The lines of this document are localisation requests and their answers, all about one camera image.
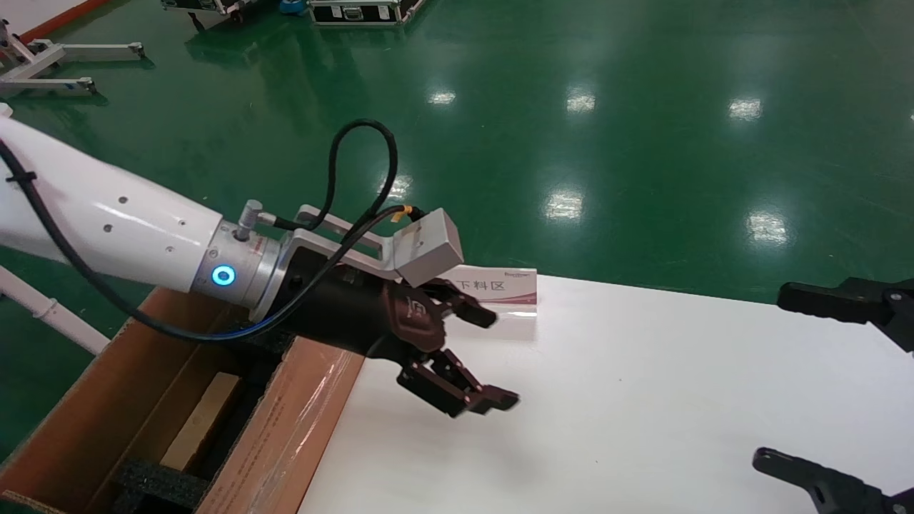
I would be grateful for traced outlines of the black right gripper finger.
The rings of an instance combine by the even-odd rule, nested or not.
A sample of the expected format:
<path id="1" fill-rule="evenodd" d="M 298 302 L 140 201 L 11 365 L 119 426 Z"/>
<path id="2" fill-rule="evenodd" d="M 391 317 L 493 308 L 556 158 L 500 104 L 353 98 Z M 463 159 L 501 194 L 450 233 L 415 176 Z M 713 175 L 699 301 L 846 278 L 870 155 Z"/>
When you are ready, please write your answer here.
<path id="1" fill-rule="evenodd" d="M 777 307 L 848 324 L 872 324 L 902 351 L 913 352 L 913 280 L 845 279 L 835 288 L 784 283 Z"/>
<path id="2" fill-rule="evenodd" d="M 886 495 L 855 476 L 810 460 L 768 448 L 758 448 L 753 468 L 803 489 L 818 513 L 912 513 L 913 489 Z"/>

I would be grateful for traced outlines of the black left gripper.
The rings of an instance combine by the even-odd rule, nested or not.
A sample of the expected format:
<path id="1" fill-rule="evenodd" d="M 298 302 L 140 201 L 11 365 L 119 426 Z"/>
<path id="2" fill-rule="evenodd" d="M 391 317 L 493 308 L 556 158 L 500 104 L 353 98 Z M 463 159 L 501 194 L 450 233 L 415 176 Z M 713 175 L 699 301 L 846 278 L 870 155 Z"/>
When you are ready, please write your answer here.
<path id="1" fill-rule="evenodd" d="M 486 329 L 498 321 L 496 312 L 443 278 L 415 289 L 333 268 L 278 327 L 366 358 L 409 361 L 397 383 L 448 417 L 512 410 L 519 394 L 480 383 L 453 351 L 442 349 L 447 316 Z"/>

